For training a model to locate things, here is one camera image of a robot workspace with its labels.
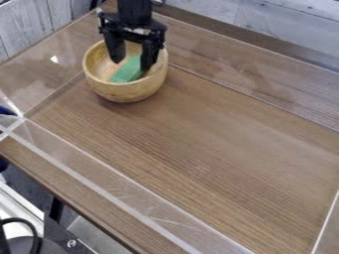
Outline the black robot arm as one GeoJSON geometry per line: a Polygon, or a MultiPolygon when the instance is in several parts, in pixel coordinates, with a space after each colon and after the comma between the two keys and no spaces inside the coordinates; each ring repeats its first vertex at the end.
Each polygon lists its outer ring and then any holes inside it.
{"type": "Polygon", "coordinates": [[[149,71],[165,49],[167,26],[153,18],[151,0],[118,0],[118,11],[98,13],[111,60],[119,64],[127,54],[126,42],[142,46],[141,68],[149,71]]]}

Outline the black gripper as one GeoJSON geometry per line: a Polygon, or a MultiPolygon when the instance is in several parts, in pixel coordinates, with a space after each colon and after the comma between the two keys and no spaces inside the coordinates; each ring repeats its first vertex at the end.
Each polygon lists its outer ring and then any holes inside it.
{"type": "Polygon", "coordinates": [[[129,24],[117,13],[100,12],[99,32],[111,60],[119,64],[126,57],[126,41],[142,44],[141,67],[150,71],[165,48],[167,26],[151,19],[146,24],[129,24]]]}

